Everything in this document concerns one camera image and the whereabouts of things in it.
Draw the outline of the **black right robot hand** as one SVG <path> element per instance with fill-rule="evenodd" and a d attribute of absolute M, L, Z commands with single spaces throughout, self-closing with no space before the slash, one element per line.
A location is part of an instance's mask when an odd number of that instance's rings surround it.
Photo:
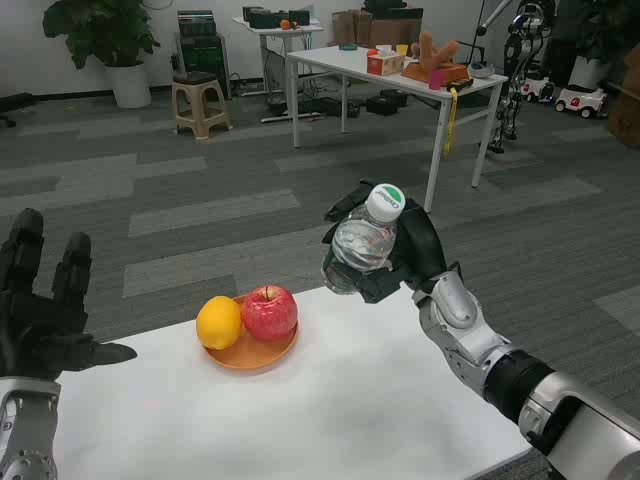
<path fill-rule="evenodd" d="M 376 304 L 405 283 L 416 289 L 447 270 L 429 215 L 399 187 L 368 180 L 325 214 L 332 224 L 322 242 L 327 288 Z"/>

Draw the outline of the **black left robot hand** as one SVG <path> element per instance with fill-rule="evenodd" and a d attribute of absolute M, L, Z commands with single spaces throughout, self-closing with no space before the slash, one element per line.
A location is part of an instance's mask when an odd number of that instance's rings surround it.
<path fill-rule="evenodd" d="M 90 237 L 76 232 L 56 266 L 52 295 L 34 292 L 44 244 L 44 219 L 22 210 L 1 245 L 1 375 L 56 380 L 64 371 L 127 362 L 136 351 L 101 343 L 85 332 L 92 257 Z"/>

